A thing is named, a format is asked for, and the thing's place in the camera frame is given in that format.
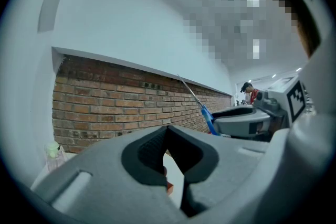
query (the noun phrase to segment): white ceiling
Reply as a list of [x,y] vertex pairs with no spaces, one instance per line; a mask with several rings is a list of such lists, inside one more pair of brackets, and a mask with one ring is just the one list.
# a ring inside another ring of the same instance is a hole
[[[212,52],[232,72],[251,66],[297,66],[307,57],[288,15],[272,0],[247,7],[244,0],[169,0],[201,33]],[[253,59],[254,40],[259,42],[259,59]]]

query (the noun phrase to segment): white wall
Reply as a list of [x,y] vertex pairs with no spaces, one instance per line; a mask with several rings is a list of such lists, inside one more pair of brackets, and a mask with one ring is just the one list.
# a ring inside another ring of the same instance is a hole
[[226,67],[203,51],[183,16],[165,0],[89,0],[60,6],[53,46],[59,52],[151,71],[231,94]]
[[0,25],[0,145],[13,177],[30,186],[53,139],[52,92],[62,60],[37,32],[43,0],[11,0]]

